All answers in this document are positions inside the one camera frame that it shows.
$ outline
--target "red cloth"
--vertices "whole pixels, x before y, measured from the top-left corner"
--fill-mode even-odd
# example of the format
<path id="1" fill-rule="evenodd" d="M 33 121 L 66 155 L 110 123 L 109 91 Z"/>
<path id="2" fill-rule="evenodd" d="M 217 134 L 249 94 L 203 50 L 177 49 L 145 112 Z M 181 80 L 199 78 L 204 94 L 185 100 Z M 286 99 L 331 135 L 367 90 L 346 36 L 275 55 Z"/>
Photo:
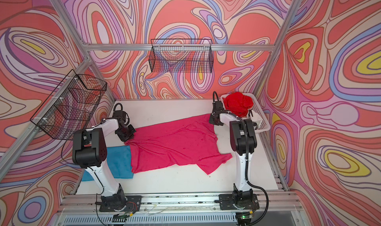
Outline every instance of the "red cloth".
<path id="1" fill-rule="evenodd" d="M 230 110 L 239 117 L 246 117 L 249 109 L 254 105 L 250 96 L 243 95 L 241 92 L 235 92 L 223 98 L 225 109 Z"/>
<path id="2" fill-rule="evenodd" d="M 132 172 L 197 164 L 206 174 L 232 155 L 220 154 L 209 114 L 137 128 L 125 144 L 131 148 Z"/>

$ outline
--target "wire mesh basket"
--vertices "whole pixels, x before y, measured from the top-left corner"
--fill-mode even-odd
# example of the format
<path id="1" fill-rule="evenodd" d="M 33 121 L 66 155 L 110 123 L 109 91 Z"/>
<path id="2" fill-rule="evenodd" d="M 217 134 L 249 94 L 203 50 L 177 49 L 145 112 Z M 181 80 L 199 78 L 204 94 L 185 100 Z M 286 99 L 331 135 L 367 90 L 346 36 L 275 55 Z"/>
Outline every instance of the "wire mesh basket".
<path id="1" fill-rule="evenodd" d="M 85 128 L 107 89 L 105 81 L 91 75 L 75 74 L 67 81 L 69 85 L 47 112 L 41 118 L 35 117 L 49 97 L 30 119 L 53 139 L 72 139 L 75 131 Z"/>
<path id="2" fill-rule="evenodd" d="M 151 72 L 211 73 L 211 39 L 151 39 Z"/>

